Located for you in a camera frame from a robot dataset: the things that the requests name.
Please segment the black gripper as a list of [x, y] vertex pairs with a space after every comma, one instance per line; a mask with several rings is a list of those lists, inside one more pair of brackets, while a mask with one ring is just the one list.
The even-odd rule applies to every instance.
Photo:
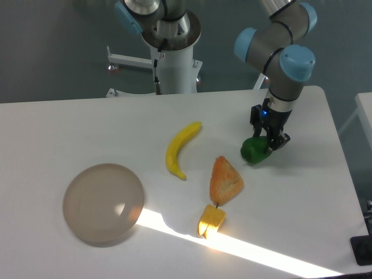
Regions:
[[262, 130], [266, 132], [268, 151], [276, 151], [286, 145], [291, 137], [284, 132], [292, 110], [280, 112], [271, 107], [270, 98], [265, 98], [262, 105], [251, 108], [250, 124], [253, 125], [253, 137], [258, 138]]

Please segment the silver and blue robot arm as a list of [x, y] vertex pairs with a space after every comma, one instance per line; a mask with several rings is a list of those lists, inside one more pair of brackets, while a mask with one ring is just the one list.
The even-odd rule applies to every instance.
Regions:
[[[315, 57], [296, 41], [317, 23], [312, 6], [297, 1], [263, 1], [270, 25], [263, 30], [246, 28], [234, 43], [235, 55], [271, 81], [267, 95], [251, 110], [254, 137], [262, 131], [264, 152], [283, 147], [290, 139], [284, 126], [294, 103], [310, 78]], [[115, 11], [122, 25], [139, 34], [151, 49], [155, 91], [161, 94], [192, 92], [193, 47], [201, 24], [184, 1], [118, 1]]]

